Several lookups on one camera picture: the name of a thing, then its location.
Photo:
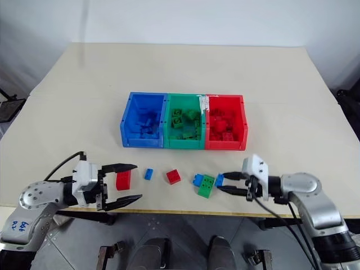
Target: blue bin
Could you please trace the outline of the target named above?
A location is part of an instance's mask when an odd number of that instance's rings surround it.
[[[131,92],[121,120],[124,147],[164,148],[166,93]]]

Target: blue lego brick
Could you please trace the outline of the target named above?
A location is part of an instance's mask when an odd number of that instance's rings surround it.
[[[195,187],[200,187],[201,181],[203,181],[204,176],[202,174],[195,175],[195,178],[193,179],[192,183]]]
[[[221,187],[223,185],[223,181],[224,181],[224,175],[218,174],[215,181],[215,187]]]
[[[151,180],[153,171],[154,171],[153,169],[150,169],[150,168],[147,169],[144,178],[146,180]]]
[[[167,93],[130,93],[120,123],[124,147],[164,148],[167,98]]]

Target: blue brick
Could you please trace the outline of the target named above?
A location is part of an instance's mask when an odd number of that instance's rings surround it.
[[[151,180],[153,171],[154,171],[153,169],[147,169],[144,178],[146,180]]]
[[[204,176],[202,174],[195,175],[195,178],[193,179],[192,183],[195,187],[200,187],[201,181],[203,181]]]
[[[215,181],[215,187],[221,187],[223,185],[223,181],[224,181],[224,175],[218,174]]]

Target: black cable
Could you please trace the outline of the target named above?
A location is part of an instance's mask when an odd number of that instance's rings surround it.
[[[52,175],[59,170],[65,163],[67,163],[69,160],[73,159],[76,156],[80,156],[80,160],[86,160],[86,156],[85,153],[83,151],[79,151],[77,153],[75,153],[74,155],[69,156],[67,159],[65,159],[62,163],[60,163],[58,166],[55,167],[54,170],[52,170],[48,176],[46,176],[46,178],[44,179],[44,181],[48,181],[50,179],[50,177],[52,177]]]
[[[269,212],[269,213],[272,214],[274,217],[278,218],[280,221],[283,222],[283,224],[286,226],[286,228],[288,228],[289,231],[292,233],[292,235],[294,235],[294,237],[295,237],[295,239],[297,240],[297,242],[299,243],[301,249],[304,251],[306,257],[308,258],[311,266],[312,266],[314,269],[318,270],[317,264],[316,264],[315,262],[312,262],[309,254],[308,254],[308,253],[306,252],[306,250],[305,250],[305,247],[304,247],[303,243],[300,241],[300,238],[299,238],[298,235],[295,233],[295,231],[289,226],[289,224],[286,222],[286,220],[284,220],[281,216],[279,216],[279,215],[276,214],[275,212],[273,212],[273,211],[271,211],[270,209],[268,209],[265,205],[263,205],[263,204],[258,200],[258,198],[256,197],[256,194],[255,194],[254,191],[253,191],[253,198],[254,198],[254,200],[258,203],[258,205],[260,205],[265,211]]]
[[[316,270],[319,270],[320,268],[319,268],[319,266],[318,266],[318,263],[317,263],[315,254],[314,254],[314,252],[313,252],[313,249],[311,248],[310,243],[309,243],[308,239],[306,238],[305,233],[304,233],[302,227],[300,226],[300,222],[299,222],[298,218],[297,218],[296,215],[295,215],[295,212],[294,212],[294,210],[293,210],[293,207],[291,206],[290,203],[288,203],[287,205],[289,206],[290,211],[291,211],[291,213],[292,213],[292,216],[293,216],[294,219],[295,219],[296,225],[297,225],[297,227],[298,227],[301,235],[303,236],[303,239],[304,239],[304,241],[305,241],[305,243],[306,243],[306,246],[308,247],[308,249],[309,249],[309,251],[310,251],[310,255],[311,255],[311,257],[313,258],[313,261],[314,261],[314,263],[315,263],[315,265],[316,265],[316,268],[315,268],[315,269],[316,269]]]

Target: table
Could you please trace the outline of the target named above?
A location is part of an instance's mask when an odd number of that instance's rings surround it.
[[[244,95],[246,151],[123,148],[119,122],[131,91]],[[79,150],[100,165],[138,165],[129,191],[106,177],[109,201],[143,194],[119,212],[268,216],[220,190],[205,199],[191,184],[196,173],[239,170],[256,153],[271,175],[314,174],[344,217],[360,217],[359,142],[303,48],[72,43],[0,141],[0,205],[16,205],[25,186]],[[71,175],[76,162],[53,179]],[[165,175],[172,169],[182,177],[173,186]],[[289,216],[287,207],[266,205]]]

